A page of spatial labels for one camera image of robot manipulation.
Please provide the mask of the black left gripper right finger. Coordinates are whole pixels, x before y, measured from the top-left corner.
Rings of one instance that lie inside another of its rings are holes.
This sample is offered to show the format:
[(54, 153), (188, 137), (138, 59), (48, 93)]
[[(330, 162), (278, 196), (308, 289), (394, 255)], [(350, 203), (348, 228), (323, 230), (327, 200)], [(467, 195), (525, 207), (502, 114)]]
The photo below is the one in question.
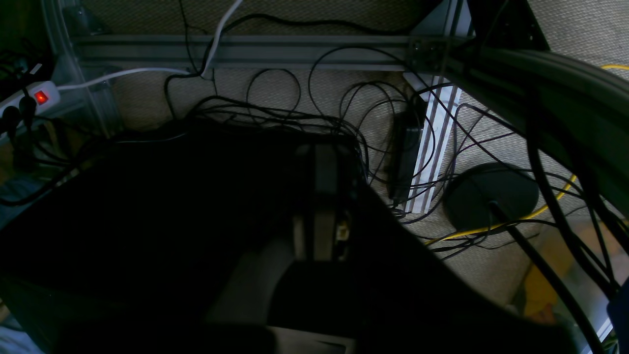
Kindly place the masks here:
[(572, 336), (492, 304), (400, 224), (349, 138), (277, 138), (305, 218), (275, 291), (276, 327), (352, 338), (358, 354), (574, 354)]

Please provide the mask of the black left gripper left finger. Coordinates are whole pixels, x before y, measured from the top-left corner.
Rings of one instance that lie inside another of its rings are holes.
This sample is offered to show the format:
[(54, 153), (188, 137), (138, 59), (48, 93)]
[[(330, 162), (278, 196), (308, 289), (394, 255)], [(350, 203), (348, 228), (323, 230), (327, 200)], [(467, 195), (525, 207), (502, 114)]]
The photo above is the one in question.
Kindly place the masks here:
[(314, 134), (122, 141), (1, 229), (1, 298), (46, 354), (273, 352), (315, 330), (292, 197)]

